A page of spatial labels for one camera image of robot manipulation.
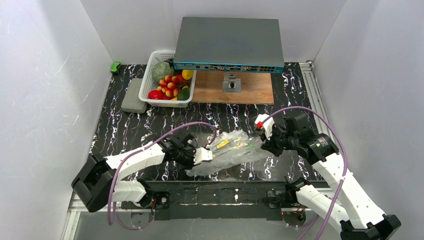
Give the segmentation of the clear plastic bag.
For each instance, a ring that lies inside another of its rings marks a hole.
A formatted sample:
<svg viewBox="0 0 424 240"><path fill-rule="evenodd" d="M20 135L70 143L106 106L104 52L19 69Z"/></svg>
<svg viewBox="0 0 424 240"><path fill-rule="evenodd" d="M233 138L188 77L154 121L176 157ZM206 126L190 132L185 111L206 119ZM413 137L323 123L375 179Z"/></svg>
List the clear plastic bag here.
<svg viewBox="0 0 424 240"><path fill-rule="evenodd" d="M185 172L190 177L207 176L239 164L267 159L272 154L261 149L262 143L259 136L250 137L241 129L222 132L210 147L212 161L202 162Z"/></svg>

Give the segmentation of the red fake apple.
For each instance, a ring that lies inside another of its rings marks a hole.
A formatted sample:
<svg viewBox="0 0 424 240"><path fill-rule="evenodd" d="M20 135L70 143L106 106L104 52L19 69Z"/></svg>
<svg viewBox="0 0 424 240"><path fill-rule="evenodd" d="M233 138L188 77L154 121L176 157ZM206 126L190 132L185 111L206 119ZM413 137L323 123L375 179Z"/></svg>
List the red fake apple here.
<svg viewBox="0 0 424 240"><path fill-rule="evenodd" d="M162 100L164 97L161 90L152 90L148 93L148 98L150 100Z"/></svg>

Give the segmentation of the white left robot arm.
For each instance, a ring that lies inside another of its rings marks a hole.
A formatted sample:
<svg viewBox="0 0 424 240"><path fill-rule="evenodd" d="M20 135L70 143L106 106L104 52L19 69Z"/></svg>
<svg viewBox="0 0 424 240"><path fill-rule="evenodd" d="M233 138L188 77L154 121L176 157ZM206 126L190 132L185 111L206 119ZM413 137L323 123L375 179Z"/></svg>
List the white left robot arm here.
<svg viewBox="0 0 424 240"><path fill-rule="evenodd" d="M71 188L88 212L94 213L113 202L144 200L148 186L125 179L133 173L165 162L191 169L210 157L208 149L200 147L191 134L183 139L171 135L118 155L89 154L71 182Z"/></svg>

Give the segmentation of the grey metal bracket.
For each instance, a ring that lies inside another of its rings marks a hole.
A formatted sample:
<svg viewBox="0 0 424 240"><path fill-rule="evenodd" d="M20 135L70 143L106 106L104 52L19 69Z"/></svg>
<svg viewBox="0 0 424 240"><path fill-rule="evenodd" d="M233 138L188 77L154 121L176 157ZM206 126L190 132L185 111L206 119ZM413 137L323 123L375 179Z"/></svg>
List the grey metal bracket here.
<svg viewBox="0 0 424 240"><path fill-rule="evenodd" d="M240 94L242 92L242 83L240 78L236 76L224 75L222 80L222 91L224 93L236 93Z"/></svg>

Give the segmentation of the red lychee bunch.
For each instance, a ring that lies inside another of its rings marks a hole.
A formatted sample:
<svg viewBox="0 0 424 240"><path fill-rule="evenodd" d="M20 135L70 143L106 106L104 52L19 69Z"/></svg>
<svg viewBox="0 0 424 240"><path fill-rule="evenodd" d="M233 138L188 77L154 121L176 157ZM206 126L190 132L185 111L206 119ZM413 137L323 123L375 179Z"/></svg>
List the red lychee bunch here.
<svg viewBox="0 0 424 240"><path fill-rule="evenodd" d="M183 88L189 88L188 83L188 80L183 79L181 74L167 75L159 81L159 86L156 90L162 91L163 100L177 101L179 91Z"/></svg>

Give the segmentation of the grey rectangular case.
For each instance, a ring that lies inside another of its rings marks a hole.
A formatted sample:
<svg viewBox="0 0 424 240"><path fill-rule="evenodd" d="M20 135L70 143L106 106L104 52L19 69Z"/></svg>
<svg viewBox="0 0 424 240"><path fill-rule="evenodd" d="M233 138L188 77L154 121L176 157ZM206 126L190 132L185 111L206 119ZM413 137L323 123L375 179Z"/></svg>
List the grey rectangular case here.
<svg viewBox="0 0 424 240"><path fill-rule="evenodd" d="M140 100L139 91L141 89L142 79L133 78L126 90L123 101L121 103L121 109L127 113L143 114L146 112L147 103Z"/></svg>

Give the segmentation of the green clip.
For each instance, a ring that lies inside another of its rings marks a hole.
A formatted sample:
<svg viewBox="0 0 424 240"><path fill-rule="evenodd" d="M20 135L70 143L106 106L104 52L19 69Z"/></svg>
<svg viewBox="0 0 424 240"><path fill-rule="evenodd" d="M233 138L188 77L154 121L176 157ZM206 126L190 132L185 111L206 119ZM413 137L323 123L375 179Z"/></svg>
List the green clip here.
<svg viewBox="0 0 424 240"><path fill-rule="evenodd" d="M121 63L116 61L112 64L112 67L110 68L110 72L113 74L117 74L119 72Z"/></svg>

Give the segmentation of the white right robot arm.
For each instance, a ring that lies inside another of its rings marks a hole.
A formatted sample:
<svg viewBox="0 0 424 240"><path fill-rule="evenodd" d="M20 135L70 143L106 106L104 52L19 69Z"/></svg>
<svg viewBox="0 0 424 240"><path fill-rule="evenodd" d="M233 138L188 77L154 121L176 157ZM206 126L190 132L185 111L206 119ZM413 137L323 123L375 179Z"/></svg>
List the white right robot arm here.
<svg viewBox="0 0 424 240"><path fill-rule="evenodd" d="M306 113L283 118L284 126L268 114L255 120L261 131L261 149L276 157L284 150L296 151L326 181L334 196L329 199L304 178L290 182L285 192L275 194L278 203L301 204L339 232L342 240L388 240L400 228L394 214L378 207L347 169L342 152L324 133L315 133Z"/></svg>

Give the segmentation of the white plastic basket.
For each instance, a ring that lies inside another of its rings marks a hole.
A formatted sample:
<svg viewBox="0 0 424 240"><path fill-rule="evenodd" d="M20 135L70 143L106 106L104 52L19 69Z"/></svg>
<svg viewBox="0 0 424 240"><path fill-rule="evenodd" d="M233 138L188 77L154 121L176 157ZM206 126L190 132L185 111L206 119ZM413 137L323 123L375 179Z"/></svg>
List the white plastic basket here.
<svg viewBox="0 0 424 240"><path fill-rule="evenodd" d="M197 77L197 71L193 72L189 86L189 98L187 100L160 100L160 99L149 99L148 95L152 90L156 90L159 86L156 84L152 77L154 66L160 61L165 61L169 58L173 58L175 50L156 50L150 54L146 70L144 72L141 86L138 93L138 98L142 102L146 102L153 107L168 107L168 108L186 108L194 97L195 83Z"/></svg>

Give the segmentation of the yellow fake lemon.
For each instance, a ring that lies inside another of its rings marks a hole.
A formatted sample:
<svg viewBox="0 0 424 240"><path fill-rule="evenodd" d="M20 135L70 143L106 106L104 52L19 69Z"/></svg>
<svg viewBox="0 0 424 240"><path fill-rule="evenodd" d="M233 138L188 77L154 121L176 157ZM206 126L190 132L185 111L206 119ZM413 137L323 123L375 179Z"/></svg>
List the yellow fake lemon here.
<svg viewBox="0 0 424 240"><path fill-rule="evenodd" d="M181 75L182 75L184 80L190 80L194 75L194 70L184 69L184 70L182 70Z"/></svg>

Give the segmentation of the grey network switch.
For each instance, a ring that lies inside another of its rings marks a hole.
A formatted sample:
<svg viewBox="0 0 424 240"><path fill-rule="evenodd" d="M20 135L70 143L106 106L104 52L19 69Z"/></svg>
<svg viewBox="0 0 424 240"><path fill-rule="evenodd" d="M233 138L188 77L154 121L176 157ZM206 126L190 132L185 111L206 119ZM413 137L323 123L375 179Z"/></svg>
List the grey network switch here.
<svg viewBox="0 0 424 240"><path fill-rule="evenodd" d="M176 70L282 73L279 20L185 16L173 66Z"/></svg>

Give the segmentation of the wooden board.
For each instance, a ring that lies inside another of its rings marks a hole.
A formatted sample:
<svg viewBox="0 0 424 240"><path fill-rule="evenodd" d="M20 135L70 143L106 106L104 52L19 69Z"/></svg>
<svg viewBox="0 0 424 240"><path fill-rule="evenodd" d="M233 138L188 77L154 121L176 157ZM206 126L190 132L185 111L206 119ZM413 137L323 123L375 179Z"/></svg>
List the wooden board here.
<svg viewBox="0 0 424 240"><path fill-rule="evenodd" d="M235 87L235 92L224 91L224 74L223 71L197 71L191 101L220 104L274 104L272 78L269 73L230 72L230 75L240 79L240 86Z"/></svg>

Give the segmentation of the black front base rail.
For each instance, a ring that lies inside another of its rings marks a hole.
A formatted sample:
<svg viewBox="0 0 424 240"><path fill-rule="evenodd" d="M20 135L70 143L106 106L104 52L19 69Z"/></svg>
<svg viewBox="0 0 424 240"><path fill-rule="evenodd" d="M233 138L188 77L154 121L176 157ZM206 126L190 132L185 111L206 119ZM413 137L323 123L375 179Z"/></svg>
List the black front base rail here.
<svg viewBox="0 0 424 240"><path fill-rule="evenodd" d="M285 181L146 181L147 199L123 210L154 212L156 221L182 219L306 220L309 209L286 195Z"/></svg>

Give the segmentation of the green fake melon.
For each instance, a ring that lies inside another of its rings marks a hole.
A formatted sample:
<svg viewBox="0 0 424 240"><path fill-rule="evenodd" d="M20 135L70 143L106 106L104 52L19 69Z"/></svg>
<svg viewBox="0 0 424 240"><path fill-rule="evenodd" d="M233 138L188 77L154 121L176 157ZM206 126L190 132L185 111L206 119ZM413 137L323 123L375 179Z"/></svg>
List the green fake melon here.
<svg viewBox="0 0 424 240"><path fill-rule="evenodd" d="M174 74L174 69L166 61L156 63L151 70L152 79L157 84L166 76L174 76Z"/></svg>

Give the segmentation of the green fake mango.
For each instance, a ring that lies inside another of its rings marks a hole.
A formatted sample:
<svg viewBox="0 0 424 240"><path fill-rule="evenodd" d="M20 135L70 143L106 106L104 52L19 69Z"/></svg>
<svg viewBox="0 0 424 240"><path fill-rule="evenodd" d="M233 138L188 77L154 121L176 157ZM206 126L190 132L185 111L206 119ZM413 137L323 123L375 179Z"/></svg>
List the green fake mango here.
<svg viewBox="0 0 424 240"><path fill-rule="evenodd" d="M178 101L186 101L188 100L190 97L190 89L188 87L183 88L179 91L178 95L177 95L177 100Z"/></svg>

